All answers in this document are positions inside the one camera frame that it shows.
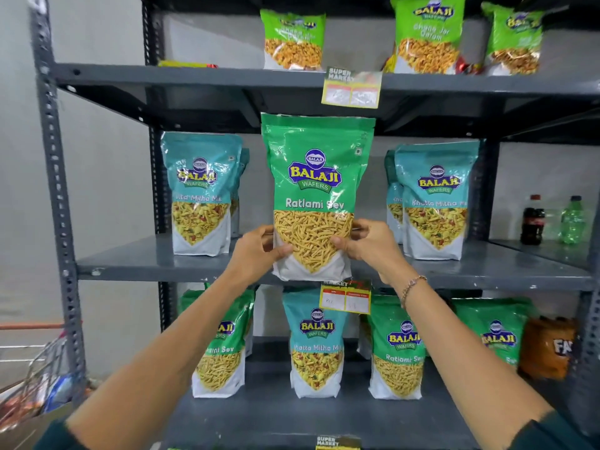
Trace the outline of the dark cola bottle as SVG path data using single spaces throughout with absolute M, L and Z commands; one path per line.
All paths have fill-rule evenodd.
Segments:
M 545 210 L 542 196 L 532 194 L 522 214 L 520 241 L 523 245 L 538 246 L 543 241 Z

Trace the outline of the person's left forearm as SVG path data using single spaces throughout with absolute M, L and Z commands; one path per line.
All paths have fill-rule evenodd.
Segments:
M 224 272 L 66 420 L 76 443 L 86 450 L 147 450 L 188 390 L 218 324 L 261 276 L 249 269 Z

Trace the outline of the light green snack packet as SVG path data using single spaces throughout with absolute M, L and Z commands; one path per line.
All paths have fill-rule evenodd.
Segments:
M 482 13 L 491 21 L 484 59 L 486 75 L 535 74 L 539 68 L 544 11 L 516 11 L 482 2 Z
M 265 30 L 263 68 L 322 71 L 326 15 L 298 15 L 261 9 Z
M 394 74 L 460 72 L 466 0 L 391 0 L 395 14 Z

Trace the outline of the person's right hand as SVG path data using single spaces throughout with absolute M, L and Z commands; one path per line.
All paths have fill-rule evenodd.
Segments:
M 358 241 L 359 258 L 378 274 L 382 283 L 391 286 L 400 293 L 413 280 L 418 279 L 418 273 L 404 258 L 400 247 L 394 240 L 394 235 L 383 221 L 371 219 L 354 219 L 349 237 Z

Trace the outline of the dark green sleeve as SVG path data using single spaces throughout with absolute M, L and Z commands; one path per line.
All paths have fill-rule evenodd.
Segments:
M 507 450 L 600 450 L 557 411 L 531 420 L 517 432 Z
M 89 450 L 69 429 L 66 421 L 52 421 L 32 450 Z

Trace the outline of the orange soda bottle pack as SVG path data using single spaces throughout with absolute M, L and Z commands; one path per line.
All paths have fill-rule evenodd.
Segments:
M 576 336 L 574 318 L 531 317 L 522 335 L 519 369 L 533 379 L 566 378 Z

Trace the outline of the person's right forearm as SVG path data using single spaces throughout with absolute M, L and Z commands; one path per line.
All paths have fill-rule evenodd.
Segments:
M 533 387 L 484 346 L 426 280 L 418 277 L 398 296 L 483 450 L 507 450 L 525 424 L 554 411 Z

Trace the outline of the yellow flat packet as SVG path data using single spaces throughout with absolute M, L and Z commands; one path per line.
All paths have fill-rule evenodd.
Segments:
M 215 64 L 206 64 L 206 63 L 198 63 L 198 62 L 180 62 L 177 60 L 161 60 L 159 61 L 158 67 L 167 67 L 167 68 L 211 68 L 217 69 L 218 65 Z

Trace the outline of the person's left hand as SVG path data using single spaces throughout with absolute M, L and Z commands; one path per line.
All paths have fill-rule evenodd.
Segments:
M 268 245 L 274 244 L 274 226 L 255 228 L 236 241 L 223 277 L 231 284 L 247 287 L 256 283 L 274 266 L 268 262 Z

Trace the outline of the large green snack pouch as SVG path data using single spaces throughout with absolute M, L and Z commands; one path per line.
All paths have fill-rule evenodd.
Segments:
M 293 252 L 274 264 L 282 281 L 350 278 L 349 257 L 331 242 L 353 227 L 376 120 L 261 113 L 274 178 L 274 245 Z

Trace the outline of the green plastic soda bottle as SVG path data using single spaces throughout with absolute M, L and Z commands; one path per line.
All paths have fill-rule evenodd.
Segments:
M 582 197 L 571 196 L 560 218 L 559 242 L 566 245 L 577 245 L 583 239 L 586 220 Z

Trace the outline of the grey metal shelving rack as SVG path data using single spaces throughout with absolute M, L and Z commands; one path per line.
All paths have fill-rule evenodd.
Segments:
M 84 403 L 86 359 L 83 320 L 80 312 L 79 280 L 155 282 L 159 290 L 161 330 L 175 320 L 175 283 L 188 279 L 215 279 L 229 255 L 212 260 L 176 260 L 168 248 L 168 185 L 166 169 L 158 157 L 159 134 L 165 130 L 209 130 L 222 134 L 241 129 L 257 134 L 259 112 L 299 115 L 354 115 L 358 110 L 319 108 L 324 72 L 279 71 L 249 68 L 158 67 L 163 54 L 163 16 L 169 9 L 190 8 L 205 14 L 241 11 L 241 0 L 140 0 L 142 4 L 145 62 L 141 65 L 97 65 L 56 62 L 53 52 L 49 0 L 27 0 L 31 22 L 31 44 L 36 67 L 42 142 L 56 254 L 61 277 L 67 359 L 74 375 L 73 403 Z M 442 138 L 466 134 L 474 122 L 474 135 L 488 139 L 480 147 L 475 163 L 472 191 L 474 228 L 466 242 L 466 255 L 457 261 L 415 262 L 434 288 L 440 290 L 540 290 L 578 291 L 575 364 L 564 387 L 549 385 L 547 391 L 587 436 L 600 442 L 600 201 L 593 223 L 593 241 L 584 267 L 566 255 L 542 256 L 507 244 L 489 241 L 493 187 L 496 185 L 500 142 L 515 137 L 533 143 L 584 143 L 600 148 L 600 71 L 594 77 L 572 76 L 483 77 L 474 75 L 409 77 L 388 74 L 382 83 L 385 106 L 394 109 L 376 116 L 376 134 L 384 128 L 400 132 L 401 117 L 408 104 L 427 99 L 441 103 L 459 100 L 482 103 L 474 115 L 424 115 L 409 122 L 408 134 L 425 137 L 425 121 L 435 120 L 431 134 Z M 100 254 L 76 260 L 70 203 L 64 167 L 63 143 L 58 115 L 58 90 L 72 94 L 149 129 L 151 160 L 142 172 L 152 174 L 155 234 Z

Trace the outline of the yellow shelf price label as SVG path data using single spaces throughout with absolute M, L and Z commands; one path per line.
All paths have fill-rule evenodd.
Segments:
M 317 436 L 314 450 L 362 450 L 362 441 L 353 436 Z
M 377 109 L 383 72 L 327 67 L 321 103 L 348 108 Z
M 325 310 L 369 315 L 371 280 L 324 281 L 320 286 L 319 307 Z

